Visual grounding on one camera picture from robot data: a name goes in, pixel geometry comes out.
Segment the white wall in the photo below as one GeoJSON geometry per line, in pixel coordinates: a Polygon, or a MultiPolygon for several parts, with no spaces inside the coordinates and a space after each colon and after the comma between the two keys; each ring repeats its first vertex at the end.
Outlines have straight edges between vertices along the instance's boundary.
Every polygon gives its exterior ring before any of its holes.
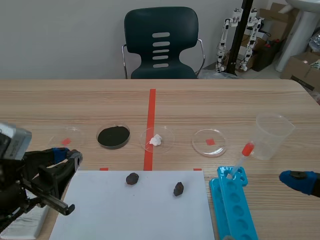
{"type": "MultiPolygon", "coordinates": [[[[207,66],[215,62],[224,19],[241,4],[242,0],[1,0],[0,79],[124,78],[126,13],[162,6],[196,11],[207,66]]],[[[254,1],[257,8],[267,4],[254,1]]],[[[180,59],[197,70],[200,47],[184,51],[180,59]]],[[[131,54],[127,64],[131,72],[140,57],[131,54]]]]}

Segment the black chair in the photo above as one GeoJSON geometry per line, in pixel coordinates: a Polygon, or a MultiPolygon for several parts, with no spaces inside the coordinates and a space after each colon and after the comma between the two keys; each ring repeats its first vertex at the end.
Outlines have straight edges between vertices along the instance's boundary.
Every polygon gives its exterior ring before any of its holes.
{"type": "Polygon", "coordinates": [[[128,78],[125,46],[139,54],[141,65],[132,79],[196,79],[205,63],[203,44],[198,39],[198,17],[189,7],[152,7],[128,12],[124,19],[126,44],[122,46],[125,78],[128,78]],[[179,55],[200,42],[203,61],[196,73],[180,62],[179,55]]]}

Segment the white pedestal sink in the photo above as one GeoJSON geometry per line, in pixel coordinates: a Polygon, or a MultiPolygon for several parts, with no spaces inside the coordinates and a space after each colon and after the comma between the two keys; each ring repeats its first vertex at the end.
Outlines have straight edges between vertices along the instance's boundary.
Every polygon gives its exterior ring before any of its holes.
{"type": "Polygon", "coordinates": [[[286,0],[296,9],[300,9],[301,18],[291,39],[283,49],[281,57],[275,67],[282,72],[291,56],[304,52],[318,21],[320,20],[320,0],[286,0]]]}

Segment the chair backrest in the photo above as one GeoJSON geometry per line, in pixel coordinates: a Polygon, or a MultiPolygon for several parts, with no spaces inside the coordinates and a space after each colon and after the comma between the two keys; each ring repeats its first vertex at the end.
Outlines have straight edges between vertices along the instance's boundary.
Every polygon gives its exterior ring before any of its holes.
{"type": "Polygon", "coordinates": [[[124,19],[127,50],[139,54],[141,64],[180,62],[180,53],[197,44],[198,31],[197,14],[189,7],[135,9],[128,12],[124,19]],[[156,56],[168,58],[153,61],[156,56]]]}

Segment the blue ice cube tray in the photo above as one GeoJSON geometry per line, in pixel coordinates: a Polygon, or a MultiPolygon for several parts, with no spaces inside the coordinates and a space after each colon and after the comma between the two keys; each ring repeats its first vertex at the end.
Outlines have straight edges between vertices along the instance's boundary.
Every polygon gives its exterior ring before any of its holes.
{"type": "Polygon", "coordinates": [[[220,239],[229,235],[236,240],[258,240],[243,189],[248,184],[245,169],[240,167],[233,179],[228,179],[232,169],[218,167],[218,178],[209,182],[220,239]]]}

